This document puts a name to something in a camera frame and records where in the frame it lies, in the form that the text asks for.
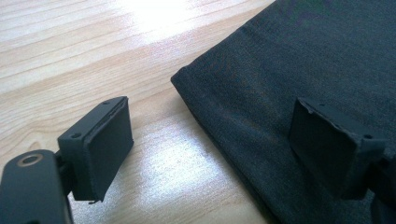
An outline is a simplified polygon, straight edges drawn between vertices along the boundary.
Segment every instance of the screw hole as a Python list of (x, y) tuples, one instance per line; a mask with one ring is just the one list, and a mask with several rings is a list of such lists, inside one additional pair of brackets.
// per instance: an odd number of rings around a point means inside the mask
[(80, 137), (80, 136), (81, 136), (81, 133), (73, 133), (73, 134), (71, 135), (72, 138), (78, 138), (78, 137)]
[(23, 157), (18, 161), (18, 165), (20, 167), (30, 166), (38, 163), (43, 159), (43, 155), (41, 154), (31, 154)]

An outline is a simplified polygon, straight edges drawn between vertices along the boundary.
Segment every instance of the wood grain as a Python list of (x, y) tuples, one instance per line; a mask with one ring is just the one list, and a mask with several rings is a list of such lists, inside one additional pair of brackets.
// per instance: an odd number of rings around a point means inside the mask
[(0, 173), (100, 102), (129, 97), (135, 145), (76, 223), (266, 223), (170, 77), (272, 0), (0, 1)]

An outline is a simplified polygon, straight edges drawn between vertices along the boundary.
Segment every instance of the dark gray cloth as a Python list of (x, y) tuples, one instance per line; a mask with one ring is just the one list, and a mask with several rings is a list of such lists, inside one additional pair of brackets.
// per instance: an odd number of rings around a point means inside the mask
[(396, 1), (278, 0), (172, 77), (259, 202), (284, 223), (370, 223), (290, 149), (296, 97), (332, 105), (396, 146)]

